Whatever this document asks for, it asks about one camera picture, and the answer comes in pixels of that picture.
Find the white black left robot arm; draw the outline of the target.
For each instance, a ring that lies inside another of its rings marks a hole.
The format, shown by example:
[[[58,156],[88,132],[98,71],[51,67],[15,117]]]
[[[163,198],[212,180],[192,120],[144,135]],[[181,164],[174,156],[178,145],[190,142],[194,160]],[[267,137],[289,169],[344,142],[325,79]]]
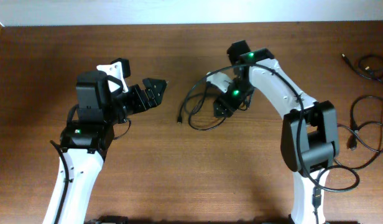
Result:
[[[44,223],[83,223],[96,179],[108,149],[117,139],[114,125],[129,123],[129,116],[160,105],[167,81],[143,79],[122,91],[122,81],[99,70],[78,75],[78,104],[68,112],[60,142],[53,143],[59,168]]]

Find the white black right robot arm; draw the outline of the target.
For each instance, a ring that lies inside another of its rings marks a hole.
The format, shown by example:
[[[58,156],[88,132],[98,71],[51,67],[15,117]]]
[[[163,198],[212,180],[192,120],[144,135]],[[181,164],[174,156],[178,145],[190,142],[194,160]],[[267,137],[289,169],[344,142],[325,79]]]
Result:
[[[213,72],[207,78],[221,91],[213,103],[214,116],[231,117],[259,90],[282,118],[280,151],[293,174],[293,208],[288,219],[290,223],[325,223],[325,182],[339,154],[335,107],[306,94],[266,48],[252,51],[241,40],[231,44],[226,53],[235,78],[223,72]]]

